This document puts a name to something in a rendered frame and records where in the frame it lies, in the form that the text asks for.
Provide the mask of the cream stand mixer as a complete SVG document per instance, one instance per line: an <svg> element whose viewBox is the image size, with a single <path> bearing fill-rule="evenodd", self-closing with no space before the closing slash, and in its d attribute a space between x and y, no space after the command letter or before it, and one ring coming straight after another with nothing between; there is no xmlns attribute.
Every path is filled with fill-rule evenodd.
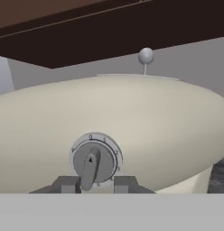
<svg viewBox="0 0 224 231"><path fill-rule="evenodd" d="M0 193L34 193L60 176L79 177L73 155L89 142L107 146L117 166L83 193L114 192L116 176L135 176L154 193L204 193L224 157L224 97L143 75L98 75L4 94Z"/></svg>

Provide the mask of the grey stand mixer speed knob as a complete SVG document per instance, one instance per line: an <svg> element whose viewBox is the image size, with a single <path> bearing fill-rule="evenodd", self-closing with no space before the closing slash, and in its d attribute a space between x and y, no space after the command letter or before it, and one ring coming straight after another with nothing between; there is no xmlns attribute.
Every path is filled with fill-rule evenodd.
<svg viewBox="0 0 224 231"><path fill-rule="evenodd" d="M73 167L80 177L81 188L89 191L94 183L103 183L114 174L117 161L102 143L82 144L73 155Z"/></svg>

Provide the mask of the dark brown wall cupboard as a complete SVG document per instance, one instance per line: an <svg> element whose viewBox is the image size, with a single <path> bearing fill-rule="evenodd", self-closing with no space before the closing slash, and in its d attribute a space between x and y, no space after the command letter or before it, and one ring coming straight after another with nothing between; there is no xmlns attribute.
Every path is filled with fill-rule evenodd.
<svg viewBox="0 0 224 231"><path fill-rule="evenodd" d="M57 69L224 37L224 0L0 0L0 56Z"/></svg>

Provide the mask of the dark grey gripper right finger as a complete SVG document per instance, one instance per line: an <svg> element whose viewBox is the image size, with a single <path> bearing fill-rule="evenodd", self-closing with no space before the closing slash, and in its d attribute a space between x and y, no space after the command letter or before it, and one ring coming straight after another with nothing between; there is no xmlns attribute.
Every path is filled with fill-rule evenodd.
<svg viewBox="0 0 224 231"><path fill-rule="evenodd" d="M114 192L117 194L154 194L154 191L141 186L135 176L116 176L114 178Z"/></svg>

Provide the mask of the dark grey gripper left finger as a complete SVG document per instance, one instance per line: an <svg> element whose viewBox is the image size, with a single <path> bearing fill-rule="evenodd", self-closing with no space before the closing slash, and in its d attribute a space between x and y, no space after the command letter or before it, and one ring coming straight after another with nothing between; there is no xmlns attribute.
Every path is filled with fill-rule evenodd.
<svg viewBox="0 0 224 231"><path fill-rule="evenodd" d="M60 176L52 185L37 189L34 193L81 193L80 177Z"/></svg>

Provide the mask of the grey ball-tipped mixer lever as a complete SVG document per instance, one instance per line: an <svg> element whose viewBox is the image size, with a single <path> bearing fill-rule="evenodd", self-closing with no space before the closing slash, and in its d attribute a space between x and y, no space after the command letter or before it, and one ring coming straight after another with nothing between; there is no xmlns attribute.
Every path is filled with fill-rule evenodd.
<svg viewBox="0 0 224 231"><path fill-rule="evenodd" d="M151 48L143 48L138 53L138 60L143 65L143 74L146 74L147 66L154 60L154 52Z"/></svg>

